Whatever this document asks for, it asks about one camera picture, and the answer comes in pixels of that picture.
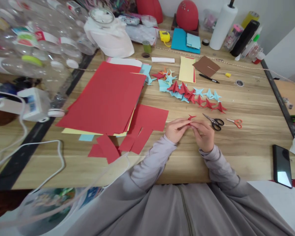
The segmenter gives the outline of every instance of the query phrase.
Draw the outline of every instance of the black pen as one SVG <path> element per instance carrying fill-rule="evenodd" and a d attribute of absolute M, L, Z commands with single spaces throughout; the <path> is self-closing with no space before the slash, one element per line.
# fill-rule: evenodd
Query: black pen
<path fill-rule="evenodd" d="M 215 82 L 215 83 L 220 83 L 220 82 L 218 82 L 217 80 L 214 80 L 214 79 L 211 79 L 210 77 L 208 77 L 208 76 L 206 76 L 206 75 L 203 75 L 203 74 L 199 74 L 200 76 L 202 76 L 203 78 L 206 78 L 206 79 L 208 79 L 208 80 L 211 80 L 211 81 L 213 81 L 213 82 Z"/>

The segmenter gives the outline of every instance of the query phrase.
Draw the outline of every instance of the brown card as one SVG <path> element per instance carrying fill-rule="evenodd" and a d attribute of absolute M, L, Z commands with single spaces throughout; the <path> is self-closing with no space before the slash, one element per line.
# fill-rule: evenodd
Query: brown card
<path fill-rule="evenodd" d="M 203 56 L 199 61 L 193 64 L 193 66 L 197 70 L 201 71 L 202 74 L 205 74 L 208 77 L 211 77 L 220 69 L 220 67 L 216 63 L 214 63 L 206 56 Z"/>

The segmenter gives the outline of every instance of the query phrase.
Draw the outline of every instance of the orange-handled scissors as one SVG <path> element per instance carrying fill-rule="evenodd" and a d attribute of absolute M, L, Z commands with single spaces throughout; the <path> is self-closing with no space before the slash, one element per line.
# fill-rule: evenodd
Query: orange-handled scissors
<path fill-rule="evenodd" d="M 238 119 L 238 120 L 230 120 L 230 119 L 227 119 L 227 120 L 230 121 L 230 122 L 233 122 L 238 128 L 242 128 L 241 123 L 243 121 L 241 119 Z"/>

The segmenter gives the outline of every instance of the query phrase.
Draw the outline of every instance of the yellow-green bottle cap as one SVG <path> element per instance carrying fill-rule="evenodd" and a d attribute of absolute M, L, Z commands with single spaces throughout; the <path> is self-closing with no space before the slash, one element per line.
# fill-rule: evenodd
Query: yellow-green bottle cap
<path fill-rule="evenodd" d="M 37 65 L 40 67 L 43 66 L 43 63 L 41 62 L 41 60 L 39 60 L 38 58 L 33 57 L 33 56 L 24 55 L 24 56 L 22 56 L 22 61 L 34 64 L 34 65 Z"/>

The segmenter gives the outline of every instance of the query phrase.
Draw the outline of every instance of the hand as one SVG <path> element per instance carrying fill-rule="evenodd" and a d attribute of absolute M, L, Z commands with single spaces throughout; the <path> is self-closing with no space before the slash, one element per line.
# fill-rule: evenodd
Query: hand
<path fill-rule="evenodd" d="M 203 152 L 211 152 L 214 148 L 214 130 L 205 121 L 190 123 L 196 142 Z"/>
<path fill-rule="evenodd" d="M 190 127 L 188 126 L 190 123 L 191 121 L 185 118 L 169 122 L 165 130 L 166 137 L 173 143 L 178 143 L 185 131 Z"/>

